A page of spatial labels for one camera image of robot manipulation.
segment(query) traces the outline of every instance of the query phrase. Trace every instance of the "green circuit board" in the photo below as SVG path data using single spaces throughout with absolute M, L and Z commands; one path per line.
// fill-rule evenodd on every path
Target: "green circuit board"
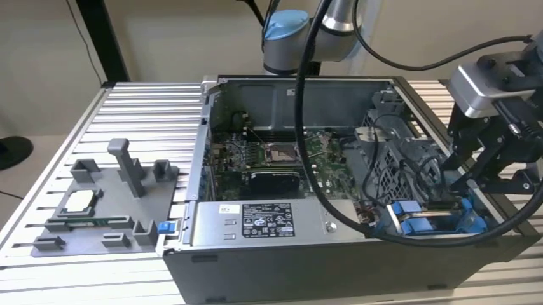
M 309 131 L 305 143 L 313 174 L 328 199 L 357 201 L 360 192 L 332 133 L 322 130 Z M 288 196 L 290 199 L 314 197 L 294 142 L 246 142 L 240 135 L 221 135 L 213 152 L 217 200 L 253 199 L 245 194 L 250 192 L 249 179 L 258 173 L 282 173 L 298 177 L 298 192 Z

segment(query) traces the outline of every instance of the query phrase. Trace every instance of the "slotted aluminum surface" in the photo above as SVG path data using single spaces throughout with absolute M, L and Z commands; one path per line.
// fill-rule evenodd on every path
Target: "slotted aluminum surface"
M 452 98 L 436 81 L 409 82 L 444 123 Z M 69 135 L 6 227 L 0 232 L 0 304 L 182 304 L 165 264 L 156 254 L 29 257 L 29 243 L 52 215 L 70 183 L 69 166 L 94 158 L 114 166 L 105 152 L 110 137 L 130 140 L 129 151 L 146 165 L 169 159 L 180 167 L 170 218 L 182 215 L 189 161 L 198 123 L 198 84 L 117 84 Z M 518 166 L 504 172 L 510 174 Z M 528 196 L 509 196 L 520 208 Z M 530 219 L 543 232 L 543 210 Z M 543 304 L 543 241 L 510 262 L 482 268 L 453 291 L 413 292 L 289 304 Z

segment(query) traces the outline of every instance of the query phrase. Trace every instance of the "beige wall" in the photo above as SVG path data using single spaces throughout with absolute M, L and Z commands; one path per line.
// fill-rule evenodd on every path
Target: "beige wall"
M 0 137 L 68 133 L 98 81 L 62 0 L 0 1 Z
M 382 0 L 370 46 L 401 64 L 425 65 L 489 39 L 536 34 L 541 16 L 541 0 Z M 368 55 L 357 73 L 445 79 L 460 62 L 521 48 L 521 43 L 502 44 L 425 72 L 400 71 Z
M 543 27 L 541 0 L 370 1 L 382 2 L 370 44 L 405 64 L 422 64 L 484 39 Z M 256 2 L 264 10 L 266 0 Z M 134 81 L 198 81 L 205 74 L 261 72 L 260 26 L 241 2 L 105 4 Z M 316 4 L 317 0 L 284 0 L 280 8 L 312 13 Z M 362 70 L 356 64 L 325 64 L 322 73 L 434 79 L 445 78 L 452 66 L 405 74 L 368 59 Z M 0 0 L 0 136 L 69 132 L 97 88 L 64 0 Z

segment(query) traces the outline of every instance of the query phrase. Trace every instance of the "label sticker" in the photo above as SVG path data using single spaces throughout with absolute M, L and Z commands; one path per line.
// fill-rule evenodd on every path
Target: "label sticker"
M 242 205 L 244 238 L 293 237 L 294 219 L 289 203 Z
M 238 205 L 218 205 L 220 214 L 238 214 Z

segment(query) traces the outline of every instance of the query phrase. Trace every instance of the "circuit board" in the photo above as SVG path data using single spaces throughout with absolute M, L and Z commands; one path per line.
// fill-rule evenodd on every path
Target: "circuit board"
M 241 133 L 221 134 L 213 139 L 216 200 L 296 199 L 314 196 L 308 185 L 297 147 L 290 138 L 266 142 Z M 338 141 L 332 132 L 306 132 L 306 151 L 318 186 L 328 199 L 358 200 Z

